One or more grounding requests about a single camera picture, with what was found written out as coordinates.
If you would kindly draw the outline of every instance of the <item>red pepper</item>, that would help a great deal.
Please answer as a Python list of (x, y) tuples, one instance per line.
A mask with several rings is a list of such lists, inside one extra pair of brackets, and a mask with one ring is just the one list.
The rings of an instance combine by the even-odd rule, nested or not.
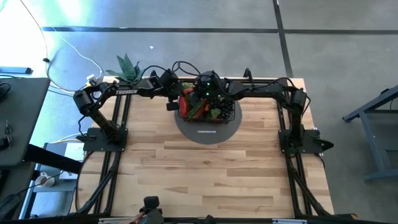
[(188, 113), (188, 103), (187, 103), (187, 99), (184, 96), (180, 97), (180, 114), (181, 116), (185, 116)]
[(184, 89), (184, 94), (188, 95), (193, 91), (193, 88), (189, 88), (189, 89)]
[(208, 100), (205, 99), (203, 106), (198, 110), (197, 113), (195, 113), (195, 115), (193, 115), (193, 118), (199, 118), (203, 114), (203, 112), (205, 112), (207, 104)]

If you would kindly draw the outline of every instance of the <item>gray round turntable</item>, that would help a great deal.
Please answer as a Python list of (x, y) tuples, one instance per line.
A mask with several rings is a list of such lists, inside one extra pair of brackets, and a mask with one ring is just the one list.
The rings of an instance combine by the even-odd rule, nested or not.
[(217, 144), (228, 140), (239, 129), (242, 121), (242, 109), (235, 101), (235, 119), (228, 124), (186, 122), (174, 112), (175, 122), (181, 133), (190, 140), (200, 144)]

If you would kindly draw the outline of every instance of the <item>black cable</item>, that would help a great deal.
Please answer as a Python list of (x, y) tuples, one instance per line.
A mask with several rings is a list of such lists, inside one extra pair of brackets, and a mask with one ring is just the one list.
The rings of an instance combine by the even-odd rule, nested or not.
[(81, 136), (84, 136), (84, 134), (83, 134), (82, 131), (81, 131), (81, 124), (80, 124), (80, 122), (83, 121), (83, 119), (84, 119), (85, 117), (86, 117), (86, 116), (83, 115), (83, 116), (79, 119), (79, 121), (77, 122), (77, 124), (79, 125), (79, 132), (80, 132)]
[(319, 155), (318, 153), (314, 153), (315, 156), (319, 157), (319, 159), (321, 159), (322, 164), (323, 164), (323, 169), (325, 169), (325, 161), (322, 159), (321, 155)]
[[(192, 67), (193, 69), (195, 69), (198, 73), (197, 73), (197, 74), (194, 74), (194, 73), (190, 73), (190, 72), (185, 71), (184, 69), (182, 69), (181, 63), (184, 63), (184, 64), (187, 64), (187, 65), (191, 66), (191, 67)], [(183, 71), (184, 73), (186, 73), (186, 74), (188, 74), (188, 75), (193, 75), (193, 76), (197, 76), (197, 77), (202, 75), (201, 72), (199, 71), (199, 69), (197, 69), (194, 65), (192, 65), (192, 64), (189, 63), (189, 62), (178, 61), (178, 62), (177, 62), (177, 65), (178, 65), (178, 67), (177, 67), (176, 71), (179, 69), (179, 70)]]
[(2, 93), (2, 94), (0, 95), (0, 99), (1, 99), (6, 93), (8, 93), (8, 91), (10, 91), (10, 89), (11, 89), (10, 83), (6, 83), (6, 82), (0, 83), (0, 88), (1, 88), (1, 86), (3, 86), (3, 85), (7, 85), (8, 88), (5, 89), (5, 90), (4, 90), (4, 93)]
[(57, 91), (53, 91), (53, 90), (48, 90), (48, 91), (50, 91), (50, 92), (52, 92), (52, 93), (56, 93), (56, 94), (62, 95), (62, 96), (69, 96), (69, 97), (73, 97), (73, 96), (71, 96), (71, 95), (68, 95), (68, 94), (63, 94), (63, 93), (59, 93), (59, 92), (57, 92)]
[(133, 85), (139, 83), (139, 82), (142, 80), (142, 77), (144, 76), (145, 72), (146, 72), (148, 69), (153, 68), (153, 67), (155, 67), (155, 68), (161, 68), (163, 71), (167, 71), (167, 69), (165, 69), (165, 68), (163, 68), (163, 67), (160, 67), (160, 66), (158, 66), (158, 65), (149, 65), (148, 67), (146, 67), (146, 68), (142, 71), (142, 75), (139, 77), (139, 79), (138, 79), (135, 83), (133, 83)]
[(391, 100), (391, 103), (390, 103), (390, 110), (391, 110), (392, 102), (394, 102), (394, 99)]
[(264, 87), (267, 87), (267, 86), (269, 86), (269, 85), (274, 84), (275, 82), (279, 82), (279, 81), (281, 81), (281, 80), (288, 80), (288, 81), (290, 82), (290, 84), (292, 84), (292, 86), (293, 86), (294, 88), (296, 88), (296, 86), (294, 85), (293, 81), (292, 81), (290, 78), (281, 77), (281, 78), (275, 79), (274, 81), (272, 81), (272, 82), (270, 82), (270, 83), (268, 83), (268, 84), (266, 84), (266, 85), (264, 85), (264, 86), (256, 86), (256, 87), (254, 87), (253, 89), (264, 88)]
[(308, 95), (307, 95), (307, 98), (308, 98), (308, 104), (307, 104), (307, 106), (305, 107), (305, 109), (304, 109), (302, 115), (304, 115), (304, 113), (306, 112), (307, 108), (310, 106), (310, 103), (311, 103), (311, 98), (309, 98)]
[(169, 224), (178, 224), (178, 223), (198, 223), (198, 220), (181, 220), (178, 222), (173, 222), (173, 223), (169, 223)]
[(180, 68), (177, 67), (177, 69), (174, 70), (174, 66), (175, 66), (178, 62), (179, 62), (179, 61), (174, 62), (173, 66), (172, 66), (172, 71), (173, 71), (173, 72), (176, 72), (176, 71), (178, 71), (178, 69), (180, 69)]
[(80, 166), (80, 170), (79, 170), (79, 173), (77, 174), (77, 179), (76, 179), (76, 190), (75, 190), (75, 209), (76, 209), (76, 212), (77, 211), (79, 211), (79, 206), (78, 206), (78, 201), (79, 201), (79, 199), (78, 199), (78, 191), (79, 191), (79, 178), (80, 178), (80, 173), (81, 173), (81, 170), (83, 169), (83, 166), (85, 165), (85, 163), (86, 163), (86, 161), (88, 160), (88, 158), (92, 155), (92, 153), (93, 153), (94, 151), (91, 151), (91, 152), (88, 152), (87, 153), (87, 155), (86, 155), (86, 157), (83, 159), (83, 161), (81, 162), (81, 166)]
[(22, 78), (22, 77), (15, 77), (15, 76), (12, 76), (12, 75), (0, 75), (0, 77)]
[[(61, 173), (59, 173), (59, 174), (57, 174), (57, 175), (54, 175), (54, 176), (51, 176), (51, 177), (49, 177), (46, 181), (48, 181), (49, 179), (51, 179), (51, 178), (54, 178), (54, 177), (58, 177), (59, 175), (61, 175), (63, 172), (65, 172), (64, 170), (63, 171), (61, 171)], [(29, 190), (29, 189), (31, 189), (32, 187), (36, 187), (36, 186), (39, 186), (39, 185), (42, 185), (43, 183), (39, 183), (39, 184), (36, 184), (36, 185), (33, 185), (33, 186), (30, 186), (30, 187), (27, 187), (27, 188), (25, 188), (24, 190), (21, 190), (20, 192), (18, 192), (17, 193), (17, 195), (19, 195), (20, 193), (22, 193), (22, 192), (24, 192), (25, 190)]]

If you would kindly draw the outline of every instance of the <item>butcher block tabletop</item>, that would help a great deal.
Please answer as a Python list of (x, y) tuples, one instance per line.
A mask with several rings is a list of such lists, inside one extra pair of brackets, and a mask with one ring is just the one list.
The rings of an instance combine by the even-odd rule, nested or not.
[[(114, 78), (104, 80), (112, 82)], [(303, 79), (292, 80), (297, 88), (305, 88)], [(115, 99), (108, 99), (101, 108), (108, 119), (112, 118)], [(275, 100), (240, 100), (242, 122), (238, 131), (227, 141), (213, 145), (187, 139), (175, 124), (174, 112), (166, 110), (166, 103), (163, 97), (131, 98), (129, 134), (119, 166), (113, 217), (136, 215), (144, 197), (154, 195), (159, 197), (164, 217), (294, 217), (285, 157), (279, 147)], [(118, 124), (123, 107), (124, 97)], [(305, 129), (314, 128), (310, 108), (303, 116), (303, 124)], [(78, 185), (79, 207), (98, 185), (103, 157), (104, 152), (94, 152), (83, 166)], [(320, 158), (303, 154), (302, 159), (308, 188), (333, 213)], [(297, 192), (300, 208), (305, 212), (298, 186)]]

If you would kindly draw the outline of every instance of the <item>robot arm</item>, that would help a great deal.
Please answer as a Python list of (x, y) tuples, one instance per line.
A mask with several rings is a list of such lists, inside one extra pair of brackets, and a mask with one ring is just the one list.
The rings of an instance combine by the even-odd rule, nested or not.
[[(189, 82), (193, 82), (195, 86), (194, 92), (200, 98), (209, 99), (222, 96), (230, 100), (240, 100), (245, 97), (275, 99), (280, 103), (281, 107), (289, 111), (291, 118), (290, 129), (282, 133), (284, 136), (281, 137), (283, 139), (281, 140), (281, 145), (287, 146), (287, 148), (298, 149), (303, 146), (303, 139), (305, 138), (302, 115), (305, 109), (307, 94), (302, 89), (280, 83), (280, 79), (276, 79), (266, 85), (255, 84), (250, 74), (249, 80), (251, 82), (243, 83), (227, 78), (222, 80), (214, 71), (210, 71), (197, 76), (194, 80), (189, 80)], [(97, 91), (101, 92), (101, 96), (94, 102), (93, 93)], [(184, 93), (182, 82), (171, 70), (166, 70), (161, 77), (152, 72), (150, 77), (143, 78), (136, 83), (123, 81), (119, 83), (103, 82), (76, 91), (73, 99), (80, 113), (94, 120), (103, 130), (108, 143), (117, 143), (120, 141), (120, 130), (112, 121), (108, 121), (99, 109), (109, 97), (117, 95), (140, 95), (149, 98), (164, 96), (169, 99), (167, 110), (172, 111), (178, 109), (178, 103), (174, 102), (174, 100), (178, 99), (179, 96), (183, 96)]]
[[(149, 78), (143, 78), (136, 83), (102, 82), (94, 86), (86, 87), (75, 92), (75, 101), (79, 112), (83, 116), (89, 116), (102, 129), (108, 143), (120, 141), (120, 130), (112, 121), (108, 121), (99, 109), (105, 101), (112, 96), (118, 95), (140, 95), (153, 98), (164, 96), (169, 98), (167, 110), (177, 110), (178, 103), (173, 102), (178, 96), (183, 95), (182, 86), (178, 82), (178, 77), (171, 70), (167, 70), (161, 77), (152, 73)], [(101, 96), (94, 102), (93, 93), (101, 92)]]

